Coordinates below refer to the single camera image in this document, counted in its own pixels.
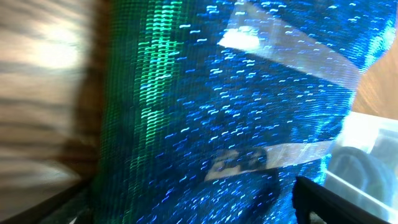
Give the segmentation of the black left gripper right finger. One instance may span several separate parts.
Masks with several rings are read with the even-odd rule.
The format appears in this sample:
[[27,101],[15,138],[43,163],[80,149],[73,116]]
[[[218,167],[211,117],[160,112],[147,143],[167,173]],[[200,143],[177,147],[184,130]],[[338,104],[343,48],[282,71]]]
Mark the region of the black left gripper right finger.
[[298,224],[310,224],[312,212],[327,224],[388,224],[306,177],[296,178],[292,193]]

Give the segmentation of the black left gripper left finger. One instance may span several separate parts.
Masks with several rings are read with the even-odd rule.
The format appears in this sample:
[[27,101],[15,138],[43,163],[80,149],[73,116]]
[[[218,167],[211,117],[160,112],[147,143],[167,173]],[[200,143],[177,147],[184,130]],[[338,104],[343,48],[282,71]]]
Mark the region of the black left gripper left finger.
[[74,186],[50,197],[39,204],[24,210],[10,218],[1,221],[1,224],[32,224],[38,223],[48,217],[52,212],[65,205],[73,197],[81,193],[85,187],[89,186],[90,180],[83,180]]

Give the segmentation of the sparkly blue garment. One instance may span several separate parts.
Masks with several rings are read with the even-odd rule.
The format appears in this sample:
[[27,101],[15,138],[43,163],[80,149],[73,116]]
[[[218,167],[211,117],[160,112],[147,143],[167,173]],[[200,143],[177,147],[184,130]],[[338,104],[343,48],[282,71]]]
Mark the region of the sparkly blue garment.
[[115,1],[98,174],[46,223],[296,223],[396,1]]

